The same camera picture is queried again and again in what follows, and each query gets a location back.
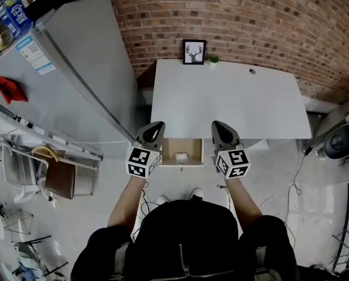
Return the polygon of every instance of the qr code label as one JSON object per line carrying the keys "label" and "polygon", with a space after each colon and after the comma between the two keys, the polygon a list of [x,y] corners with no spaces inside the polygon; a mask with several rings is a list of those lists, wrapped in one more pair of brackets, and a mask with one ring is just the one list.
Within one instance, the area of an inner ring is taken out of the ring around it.
{"label": "qr code label", "polygon": [[30,50],[31,53],[35,53],[39,50],[38,46],[36,43],[31,43],[28,45],[28,49]]}

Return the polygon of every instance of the blue bottle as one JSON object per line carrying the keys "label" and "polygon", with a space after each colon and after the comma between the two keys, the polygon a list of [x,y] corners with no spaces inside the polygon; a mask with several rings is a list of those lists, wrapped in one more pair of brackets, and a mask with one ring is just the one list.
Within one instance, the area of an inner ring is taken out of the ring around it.
{"label": "blue bottle", "polygon": [[0,0],[0,19],[9,28],[15,39],[33,27],[20,0]]}

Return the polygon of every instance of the zipper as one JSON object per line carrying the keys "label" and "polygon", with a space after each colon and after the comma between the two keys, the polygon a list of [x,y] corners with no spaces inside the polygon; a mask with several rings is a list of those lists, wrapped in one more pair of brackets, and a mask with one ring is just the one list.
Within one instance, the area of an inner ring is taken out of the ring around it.
{"label": "zipper", "polygon": [[212,273],[212,274],[208,274],[208,275],[192,275],[190,274],[190,269],[187,265],[184,264],[184,253],[183,253],[183,248],[182,248],[182,244],[179,245],[180,246],[180,257],[181,257],[181,266],[182,269],[184,270],[185,276],[183,277],[173,277],[173,278],[161,278],[161,279],[152,279],[150,281],[176,281],[176,280],[183,280],[186,278],[211,278],[211,277],[216,277],[216,276],[221,276],[221,275],[227,275],[232,273],[232,270],[227,270],[225,272],[218,272],[218,273]]}

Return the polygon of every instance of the small potted plant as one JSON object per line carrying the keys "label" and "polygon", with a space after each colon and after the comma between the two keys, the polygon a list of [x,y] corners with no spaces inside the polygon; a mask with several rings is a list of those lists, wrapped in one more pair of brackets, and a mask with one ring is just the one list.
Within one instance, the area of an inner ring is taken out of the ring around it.
{"label": "small potted plant", "polygon": [[210,67],[215,68],[216,64],[219,62],[219,57],[216,55],[210,55]]}

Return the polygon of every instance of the brick wall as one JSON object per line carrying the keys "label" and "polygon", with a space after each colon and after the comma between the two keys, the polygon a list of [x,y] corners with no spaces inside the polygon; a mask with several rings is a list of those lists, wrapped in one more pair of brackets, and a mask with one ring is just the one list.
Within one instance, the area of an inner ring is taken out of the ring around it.
{"label": "brick wall", "polygon": [[303,95],[349,98],[349,0],[112,0],[137,76],[206,39],[224,61],[293,73]]}

